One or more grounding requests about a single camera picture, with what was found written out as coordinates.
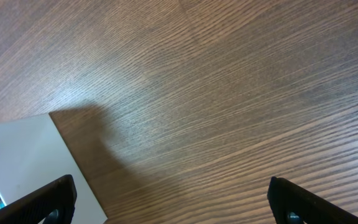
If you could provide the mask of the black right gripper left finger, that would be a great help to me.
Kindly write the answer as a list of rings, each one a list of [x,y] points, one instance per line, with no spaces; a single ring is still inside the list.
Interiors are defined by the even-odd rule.
[[[73,176],[63,175],[0,209],[0,224],[70,224],[76,198]]]

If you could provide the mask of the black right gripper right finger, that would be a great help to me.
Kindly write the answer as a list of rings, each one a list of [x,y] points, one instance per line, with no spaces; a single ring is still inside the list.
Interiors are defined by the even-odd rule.
[[[358,217],[282,177],[272,177],[267,198],[278,224],[354,224]]]

